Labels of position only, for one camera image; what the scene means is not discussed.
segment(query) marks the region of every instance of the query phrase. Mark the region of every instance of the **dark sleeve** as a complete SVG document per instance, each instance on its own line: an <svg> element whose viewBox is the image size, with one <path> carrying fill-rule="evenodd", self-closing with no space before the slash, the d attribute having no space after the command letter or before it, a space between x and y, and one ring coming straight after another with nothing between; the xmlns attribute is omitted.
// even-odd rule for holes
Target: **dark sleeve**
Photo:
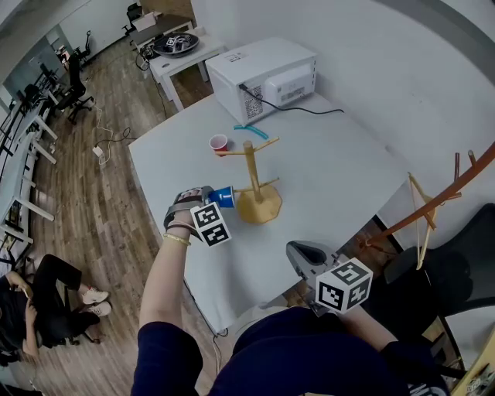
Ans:
<svg viewBox="0 0 495 396"><path fill-rule="evenodd" d="M8 290L10 290L10 283L7 280L7 277L5 275L3 275L0 278L0 292L6 292Z"/></svg>
<svg viewBox="0 0 495 396"><path fill-rule="evenodd" d="M402 342L389 343L381 351L381 356L387 361L389 369L409 384L411 394L425 388L437 388L443 391L433 394L449 394L427 346Z"/></svg>
<svg viewBox="0 0 495 396"><path fill-rule="evenodd" d="M138 348L132 396L197 396L203 359L191 335L170 323L148 323L139 330Z"/></svg>

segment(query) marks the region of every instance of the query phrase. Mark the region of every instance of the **wooden floor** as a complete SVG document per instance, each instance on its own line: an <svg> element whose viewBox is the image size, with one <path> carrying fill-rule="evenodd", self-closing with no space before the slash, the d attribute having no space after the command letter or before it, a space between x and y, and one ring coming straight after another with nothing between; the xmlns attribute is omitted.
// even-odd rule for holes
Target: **wooden floor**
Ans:
<svg viewBox="0 0 495 396"><path fill-rule="evenodd" d="M151 74L145 78L136 68L135 54L128 41L122 40L101 53L84 70L83 78L103 111L101 126L114 131L130 127L131 136L137 138L162 122L165 115ZM212 93L195 67L173 80L185 107ZM164 102L170 117L175 106ZM40 158L33 180L36 196L31 200L53 213L55 220L32 215L35 244L30 257L39 262L51 253L70 262L84 273L84 282L111 293L113 312L101 320L100 345L81 337L79 346L42 348L39 359L23 356L22 362L11 368L25 389L30 389L29 380L34 378L34 385L47 395L129 394L138 354L140 301L161 237L135 177L128 150L131 141L112 143L111 158L100 167L92 148L110 138L110 132L97 129L96 109L80 114L75 126L60 115L50 126L59 136L54 154L58 163L53 166ZM121 137L119 132L114 139ZM107 146L101 147L108 155ZM370 222L360 236L377 232ZM390 245L384 249L393 251ZM389 257L369 249L358 251L355 238L346 246L346 253L350 257L358 254L374 271ZM207 394L215 378L212 334L186 289L183 296L185 329L203 355L203 372L196 388ZM225 363L231 355L231 338L220 338L217 343Z"/></svg>

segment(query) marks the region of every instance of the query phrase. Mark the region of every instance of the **power strip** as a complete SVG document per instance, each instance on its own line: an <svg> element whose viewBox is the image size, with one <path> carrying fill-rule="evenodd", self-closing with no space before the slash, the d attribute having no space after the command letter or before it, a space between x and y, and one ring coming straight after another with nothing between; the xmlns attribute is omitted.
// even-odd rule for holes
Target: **power strip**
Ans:
<svg viewBox="0 0 495 396"><path fill-rule="evenodd" d="M103 165L105 163L105 153L97 145L93 147L93 153L98 157L98 163Z"/></svg>
<svg viewBox="0 0 495 396"><path fill-rule="evenodd" d="M97 145L95 145L93 147L93 153L96 154L96 156L98 157L98 159L100 159L101 156L104 155L103 150L101 148L99 148Z"/></svg>

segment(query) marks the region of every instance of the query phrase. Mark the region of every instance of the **wooden stand base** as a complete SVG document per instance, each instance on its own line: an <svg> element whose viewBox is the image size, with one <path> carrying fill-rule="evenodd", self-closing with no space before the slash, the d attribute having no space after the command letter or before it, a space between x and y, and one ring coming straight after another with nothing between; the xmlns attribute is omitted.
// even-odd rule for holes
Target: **wooden stand base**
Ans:
<svg viewBox="0 0 495 396"><path fill-rule="evenodd" d="M236 206L241 219L246 223L263 224L275 219L282 206L282 198L273 186L260 188L263 202L258 203L254 199L254 192L241 193L237 198Z"/></svg>

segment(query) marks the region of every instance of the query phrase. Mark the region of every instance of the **sitting person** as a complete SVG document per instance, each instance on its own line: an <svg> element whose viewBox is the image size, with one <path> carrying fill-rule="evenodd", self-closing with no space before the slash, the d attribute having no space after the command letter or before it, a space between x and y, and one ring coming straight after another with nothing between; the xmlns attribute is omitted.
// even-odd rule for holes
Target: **sitting person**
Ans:
<svg viewBox="0 0 495 396"><path fill-rule="evenodd" d="M0 278L0 343L3 350L22 349L38 356L42 340L62 340L82 334L89 326L100 322L99 317L111 312L104 300L108 292L81 283L81 271L65 261L47 254L41 260L29 285L16 272ZM77 290L87 306L81 312L67 314L56 306L56 281L71 290Z"/></svg>

